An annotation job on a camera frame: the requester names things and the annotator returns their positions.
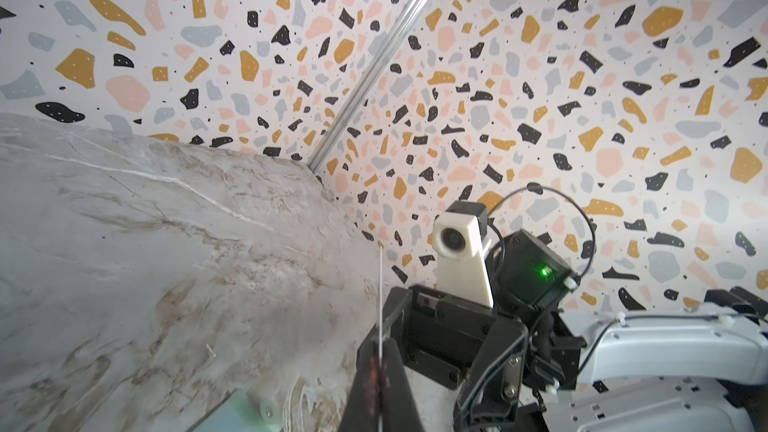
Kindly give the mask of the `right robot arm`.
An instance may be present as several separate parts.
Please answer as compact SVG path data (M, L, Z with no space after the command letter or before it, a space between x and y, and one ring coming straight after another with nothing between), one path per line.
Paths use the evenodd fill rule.
M438 286L394 288L358 352L340 427L420 431L407 378L456 392L456 431L753 431L767 334L724 293L666 314L567 313L577 274L524 231L435 225Z

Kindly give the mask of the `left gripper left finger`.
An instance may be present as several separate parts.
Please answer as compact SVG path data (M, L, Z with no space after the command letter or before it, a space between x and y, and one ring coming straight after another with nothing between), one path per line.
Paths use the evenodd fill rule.
M367 341L361 347L357 370L339 432L378 432L380 430L379 345Z

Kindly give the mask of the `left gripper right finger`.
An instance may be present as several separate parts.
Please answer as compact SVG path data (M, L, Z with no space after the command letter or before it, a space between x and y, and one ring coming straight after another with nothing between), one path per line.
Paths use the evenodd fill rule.
M382 345L382 430L424 432L399 347L391 338Z

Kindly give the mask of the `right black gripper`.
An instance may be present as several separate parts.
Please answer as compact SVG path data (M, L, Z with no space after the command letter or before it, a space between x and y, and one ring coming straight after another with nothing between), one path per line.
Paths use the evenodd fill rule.
M585 340L556 312L527 326L491 308L414 285L394 287L367 341L379 345L382 430L382 345L393 339L405 372L412 370L457 394L456 431L544 431L541 398L549 386L576 383Z

